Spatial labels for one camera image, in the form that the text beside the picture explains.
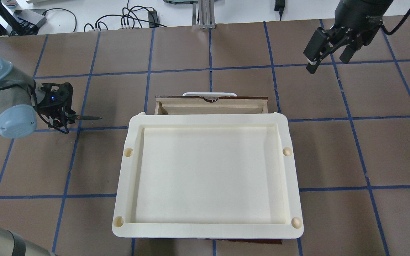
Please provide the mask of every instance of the tile floor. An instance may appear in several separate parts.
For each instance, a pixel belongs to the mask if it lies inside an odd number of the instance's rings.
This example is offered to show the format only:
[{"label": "tile floor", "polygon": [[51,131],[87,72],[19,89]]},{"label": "tile floor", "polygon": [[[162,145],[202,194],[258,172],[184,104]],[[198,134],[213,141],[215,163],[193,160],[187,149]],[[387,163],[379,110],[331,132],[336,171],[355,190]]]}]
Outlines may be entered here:
[{"label": "tile floor", "polygon": [[[310,75],[302,51],[321,23],[332,20],[0,38],[0,55],[40,82],[70,82],[74,110],[103,117],[67,135],[40,124],[26,138],[0,137],[0,226],[63,256],[410,255],[410,18],[350,64],[337,52]],[[266,96],[270,112],[288,117],[301,238],[112,234],[129,119],[152,114],[156,95],[186,91]]]}]

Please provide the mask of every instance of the black connector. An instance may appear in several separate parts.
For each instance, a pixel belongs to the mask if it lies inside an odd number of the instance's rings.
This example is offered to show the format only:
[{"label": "black connector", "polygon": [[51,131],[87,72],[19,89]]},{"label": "black connector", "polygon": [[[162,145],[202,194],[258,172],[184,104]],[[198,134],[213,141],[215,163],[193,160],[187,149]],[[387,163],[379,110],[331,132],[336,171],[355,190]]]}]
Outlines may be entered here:
[{"label": "black connector", "polygon": [[159,27],[159,17],[156,10],[148,11],[149,27]]}]

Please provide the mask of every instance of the white floor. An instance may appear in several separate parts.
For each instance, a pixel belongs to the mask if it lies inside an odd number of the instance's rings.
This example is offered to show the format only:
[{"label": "white floor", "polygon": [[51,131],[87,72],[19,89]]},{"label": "white floor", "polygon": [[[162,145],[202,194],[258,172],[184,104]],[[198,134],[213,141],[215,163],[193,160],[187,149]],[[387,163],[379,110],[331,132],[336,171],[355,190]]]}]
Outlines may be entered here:
[{"label": "white floor", "polygon": [[[283,20],[307,20],[334,18],[335,8],[340,0],[286,0]],[[96,19],[107,14],[121,14],[127,0],[48,0],[37,4],[27,4],[18,0],[25,9],[66,8],[77,16],[77,31],[83,31],[86,23],[94,25]],[[160,23],[166,26],[188,26],[192,24],[192,5],[164,3],[162,0],[130,0],[130,6],[152,6],[158,11]],[[277,21],[278,13],[274,11],[275,0],[216,0],[216,23],[240,23],[257,21]],[[396,0],[392,3],[386,16],[403,15],[410,7],[410,0]],[[144,10],[139,11],[140,19],[147,20]],[[39,34],[72,32],[73,16],[62,10],[53,10],[47,14],[47,24]],[[119,17],[102,19],[109,29],[120,28]],[[6,25],[0,17],[0,23]]]}]

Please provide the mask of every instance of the tray corner hole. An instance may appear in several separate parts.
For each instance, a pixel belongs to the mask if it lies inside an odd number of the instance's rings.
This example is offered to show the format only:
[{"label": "tray corner hole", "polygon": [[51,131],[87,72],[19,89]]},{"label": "tray corner hole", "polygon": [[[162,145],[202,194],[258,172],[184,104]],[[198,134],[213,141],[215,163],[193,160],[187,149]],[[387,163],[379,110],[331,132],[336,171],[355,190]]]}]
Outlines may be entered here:
[{"label": "tray corner hole", "polygon": [[291,224],[292,224],[292,227],[294,227],[296,229],[299,229],[299,228],[301,228],[301,226],[303,226],[303,223],[302,223],[301,219],[298,218],[298,217],[292,218]]},{"label": "tray corner hole", "polygon": [[283,154],[284,154],[285,156],[291,156],[291,155],[293,154],[293,151],[292,151],[291,148],[286,147],[286,148],[283,149]]},{"label": "tray corner hole", "polygon": [[125,157],[130,157],[130,156],[132,156],[133,154],[134,154],[134,150],[132,150],[132,148],[124,149],[123,155],[124,155]]},{"label": "tray corner hole", "polygon": [[123,224],[124,224],[124,219],[123,219],[123,217],[121,217],[121,216],[115,217],[115,219],[114,219],[114,226],[115,226],[115,227],[119,228],[119,227],[121,227]]}]

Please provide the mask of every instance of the robotic arm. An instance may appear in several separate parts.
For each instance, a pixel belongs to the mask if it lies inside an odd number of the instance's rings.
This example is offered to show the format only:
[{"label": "robotic arm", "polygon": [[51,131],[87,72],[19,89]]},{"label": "robotic arm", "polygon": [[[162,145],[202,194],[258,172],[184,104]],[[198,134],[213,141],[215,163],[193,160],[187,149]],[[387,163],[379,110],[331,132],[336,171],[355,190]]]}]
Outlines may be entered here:
[{"label": "robotic arm", "polygon": [[49,128],[62,133],[68,133],[67,125],[75,120],[101,119],[76,115],[71,109],[72,96],[70,83],[38,83],[0,57],[1,136],[20,138],[31,134],[37,127],[36,112]]},{"label": "robotic arm", "polygon": [[314,74],[321,61],[342,46],[346,48],[340,60],[348,63],[357,50],[371,43],[381,27],[386,34],[393,34],[409,16],[410,9],[400,24],[392,32],[388,32],[383,25],[382,16],[392,2],[393,0],[340,0],[335,10],[335,24],[328,30],[317,28],[303,52],[309,62],[306,70]]}]

